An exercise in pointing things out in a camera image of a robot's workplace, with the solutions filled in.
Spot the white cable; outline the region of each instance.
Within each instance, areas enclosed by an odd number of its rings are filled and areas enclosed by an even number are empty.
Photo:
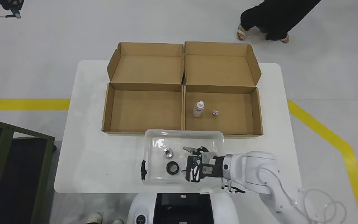
[[[308,189],[308,190],[305,191],[304,196],[303,196],[303,208],[304,208],[304,213],[303,213],[298,207],[296,207],[296,206],[293,204],[293,201],[295,201],[295,200],[293,200],[293,199],[291,199],[291,198],[289,197],[288,193],[286,192],[286,190],[284,189],[284,187],[283,187],[283,185],[282,185],[282,182],[281,182],[280,178],[279,178],[274,172],[272,172],[271,170],[269,170],[269,169],[267,169],[267,168],[264,168],[264,167],[259,167],[259,168],[257,169],[257,176],[259,177],[258,179],[259,179],[259,181],[260,181],[261,183],[263,183],[263,184],[265,184],[265,182],[260,179],[260,176],[258,175],[258,171],[259,171],[259,170],[266,170],[266,171],[270,172],[271,174],[273,174],[273,176],[274,176],[275,178],[277,178],[277,180],[279,181],[279,184],[280,184],[280,187],[281,187],[282,191],[283,191],[284,194],[286,195],[286,197],[287,197],[287,199],[289,200],[289,202],[291,203],[291,205],[292,205],[299,213],[301,213],[308,221],[314,222],[314,223],[321,222],[321,223],[323,223],[323,224],[325,224],[326,222],[331,222],[331,221],[335,218],[335,216],[336,216],[336,212],[337,212],[337,206],[336,206],[336,204],[341,205],[342,208],[343,208],[344,211],[345,211],[345,216],[343,217],[343,219],[342,219],[342,221],[340,222],[340,224],[342,224],[342,223],[344,222],[344,220],[346,219],[346,217],[347,217],[347,209],[346,209],[346,207],[344,206],[344,204],[343,204],[342,202],[333,200],[333,198],[332,198],[328,193],[326,193],[326,192],[324,192],[324,191],[322,191],[322,190],[320,190],[320,189]],[[323,194],[326,195],[326,196],[330,199],[330,201],[331,201],[331,202],[329,202],[328,204],[326,204],[326,205],[324,206],[323,220],[315,220],[315,219],[309,217],[309,215],[308,215],[308,213],[307,213],[306,204],[305,204],[305,198],[306,198],[308,192],[313,192],[313,191],[323,193]],[[326,220],[327,208],[328,208],[331,204],[333,204],[333,205],[335,206],[335,212],[333,213],[333,216],[332,216],[331,218],[329,218],[328,220]]]

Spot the cardboard box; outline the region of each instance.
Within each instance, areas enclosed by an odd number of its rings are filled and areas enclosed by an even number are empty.
[[[107,71],[103,132],[183,129],[182,44],[120,43]]]
[[[185,42],[184,129],[219,130],[226,135],[263,134],[261,77],[249,44]],[[195,103],[203,101],[203,115],[195,118]],[[217,117],[212,116],[218,110]]]

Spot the black o-ring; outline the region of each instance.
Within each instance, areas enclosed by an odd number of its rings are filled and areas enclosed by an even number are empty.
[[[175,171],[171,171],[171,168],[173,166],[176,166],[177,169]],[[174,161],[170,161],[168,164],[167,164],[167,172],[170,174],[170,175],[176,175],[178,172],[179,172],[179,164],[177,162],[174,162]]]

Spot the clear plastic container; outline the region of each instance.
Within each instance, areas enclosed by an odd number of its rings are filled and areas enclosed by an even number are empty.
[[[190,130],[156,130],[145,132],[145,169],[148,172],[143,180],[144,184],[154,185],[187,185],[200,188],[215,188],[221,185],[220,178],[206,177],[199,183],[192,183],[185,179],[187,157],[191,155],[183,147],[199,148],[204,146],[209,152],[221,155],[224,136],[221,132],[197,132]],[[165,151],[170,148],[173,156],[166,158]],[[170,175],[166,166],[170,161],[179,165],[179,173]]]

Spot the small white bottle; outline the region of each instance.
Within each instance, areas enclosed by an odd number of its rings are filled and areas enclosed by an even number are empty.
[[[204,102],[200,101],[195,104],[192,114],[194,117],[198,118],[202,115],[203,111],[204,111]]]

